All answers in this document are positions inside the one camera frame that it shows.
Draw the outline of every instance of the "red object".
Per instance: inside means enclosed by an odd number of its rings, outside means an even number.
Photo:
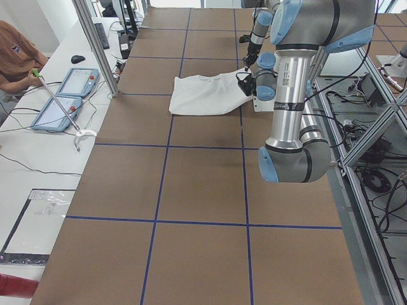
[[[0,295],[30,299],[38,284],[38,281],[0,273]]]

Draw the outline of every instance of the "computer mouse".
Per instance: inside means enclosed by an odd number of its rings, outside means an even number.
[[[77,64],[78,62],[82,62],[82,61],[84,61],[85,60],[85,58],[83,57],[83,56],[81,56],[81,55],[74,55],[74,56],[72,56],[72,58],[71,58],[71,62],[73,63],[73,64]]]

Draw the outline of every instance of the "white wall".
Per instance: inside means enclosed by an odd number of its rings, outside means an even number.
[[[46,55],[53,53],[59,45],[36,0],[0,0],[0,20],[16,27]]]
[[[37,0],[57,39],[61,42],[78,20],[71,0]]]

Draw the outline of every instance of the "white cloth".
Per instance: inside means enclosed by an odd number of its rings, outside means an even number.
[[[212,116],[236,109],[252,99],[238,87],[238,72],[244,72],[244,69],[211,78],[201,75],[175,78],[170,112],[185,116]]]

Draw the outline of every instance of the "white desk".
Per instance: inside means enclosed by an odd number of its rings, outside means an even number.
[[[110,26],[116,20],[117,18],[95,18],[94,22],[102,22],[106,34],[108,34]],[[119,24],[112,26],[112,30],[119,30],[120,28]],[[105,54],[109,65],[113,68],[116,64],[115,57],[121,57],[117,34],[110,31],[108,40],[110,49],[105,50]],[[83,55],[86,60],[73,65],[71,63],[73,55]],[[70,33],[68,33],[67,37],[41,71],[41,74],[47,83],[62,81],[72,66],[99,68],[79,22],[72,27]],[[99,83],[103,80],[103,75],[100,75]],[[41,89],[24,96],[17,104],[17,107],[29,107],[40,110],[48,99],[48,92],[45,89]],[[88,129],[98,132],[110,103],[107,86],[101,87],[92,97],[91,101],[97,108],[97,112]],[[86,103],[80,109],[76,120],[80,127],[85,127],[93,112],[94,108],[89,103]],[[30,126],[36,115],[36,112],[30,111],[15,111],[15,114],[13,114],[22,126]],[[94,137],[85,137],[79,142],[81,151],[77,152],[73,144],[74,137],[72,135],[64,133],[50,134],[33,130],[1,132],[16,128],[20,128],[20,125],[11,117],[0,127],[0,145],[3,146],[0,149],[0,153],[11,159],[18,160],[31,168],[46,172],[82,173],[95,142]],[[69,133],[76,132],[72,126],[66,131]],[[73,175],[32,172],[19,164],[0,157],[0,248],[3,247],[31,189],[76,189],[79,180],[80,177]],[[35,280],[40,279],[43,269],[43,266],[0,265],[0,273]],[[28,303],[29,300],[27,299],[0,297],[0,305]]]

